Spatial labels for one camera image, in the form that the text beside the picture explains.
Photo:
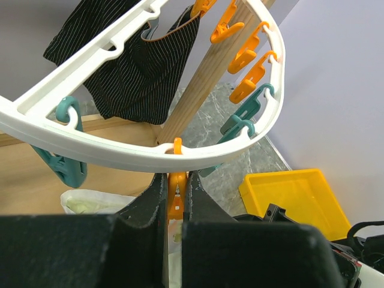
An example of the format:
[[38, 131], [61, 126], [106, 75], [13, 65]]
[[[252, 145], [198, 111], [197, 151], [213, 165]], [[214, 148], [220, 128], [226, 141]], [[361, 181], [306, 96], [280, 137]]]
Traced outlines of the pale green white underwear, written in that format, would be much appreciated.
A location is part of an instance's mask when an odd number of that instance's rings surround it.
[[[134, 196], [105, 193], [97, 190], [74, 189], [61, 194], [61, 206], [66, 214], [112, 214], [135, 199]], [[169, 286], [182, 286], [182, 220], [170, 220], [168, 225]]]

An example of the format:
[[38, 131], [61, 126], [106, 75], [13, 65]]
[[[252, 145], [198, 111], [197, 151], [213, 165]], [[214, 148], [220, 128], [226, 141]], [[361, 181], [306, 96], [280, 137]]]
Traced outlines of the orange front clip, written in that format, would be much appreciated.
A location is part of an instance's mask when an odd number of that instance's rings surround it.
[[187, 190], [187, 172], [168, 174], [167, 220], [172, 241], [181, 243], [181, 226], [183, 221], [185, 195]]

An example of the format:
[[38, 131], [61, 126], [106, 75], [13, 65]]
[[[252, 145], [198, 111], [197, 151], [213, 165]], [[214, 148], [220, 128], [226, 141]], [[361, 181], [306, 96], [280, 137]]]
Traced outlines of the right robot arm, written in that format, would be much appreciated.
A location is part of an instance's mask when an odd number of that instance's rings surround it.
[[250, 287], [332, 287], [337, 276], [343, 287], [361, 287], [362, 266], [383, 272], [383, 236], [361, 238], [357, 232], [381, 221], [358, 223], [346, 237], [329, 243], [324, 251], [319, 243], [311, 245], [311, 234], [301, 232], [306, 225], [293, 220], [286, 210], [269, 204], [264, 216], [242, 214], [235, 217], [241, 224], [242, 243], [237, 245], [236, 275]]

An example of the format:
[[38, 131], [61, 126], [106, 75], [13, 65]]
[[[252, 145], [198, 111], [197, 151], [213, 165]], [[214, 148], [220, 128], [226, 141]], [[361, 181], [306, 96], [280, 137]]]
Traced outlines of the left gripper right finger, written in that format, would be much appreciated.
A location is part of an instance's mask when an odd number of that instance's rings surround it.
[[235, 223], [204, 189], [197, 171], [190, 171], [187, 180], [183, 222]]

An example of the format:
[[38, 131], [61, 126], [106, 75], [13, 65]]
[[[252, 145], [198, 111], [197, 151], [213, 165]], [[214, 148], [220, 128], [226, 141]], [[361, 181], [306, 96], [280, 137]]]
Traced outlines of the white round clip hanger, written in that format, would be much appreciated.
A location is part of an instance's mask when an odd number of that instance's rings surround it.
[[254, 124], [255, 137], [243, 129], [239, 136], [209, 147], [183, 147], [172, 155], [171, 143], [135, 146], [79, 132], [48, 119], [59, 102], [75, 91], [104, 62], [117, 58], [124, 43], [147, 21], [161, 13], [163, 1], [141, 1], [56, 68], [16, 101], [1, 98], [1, 130], [31, 145], [64, 155], [65, 142], [74, 146], [73, 159], [114, 169], [167, 173], [199, 170], [227, 162], [262, 139], [278, 119], [284, 99], [285, 46], [283, 37], [261, 1], [246, 1], [250, 13], [268, 23], [265, 31], [278, 61], [271, 59], [273, 92], [265, 92], [266, 109]]

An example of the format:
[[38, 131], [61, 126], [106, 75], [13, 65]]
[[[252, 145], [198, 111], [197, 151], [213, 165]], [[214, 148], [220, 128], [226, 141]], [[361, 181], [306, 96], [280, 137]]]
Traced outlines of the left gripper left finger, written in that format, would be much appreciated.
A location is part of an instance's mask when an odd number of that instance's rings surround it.
[[116, 214], [133, 227], [154, 225], [164, 230], [167, 215], [167, 174], [156, 173], [149, 187]]

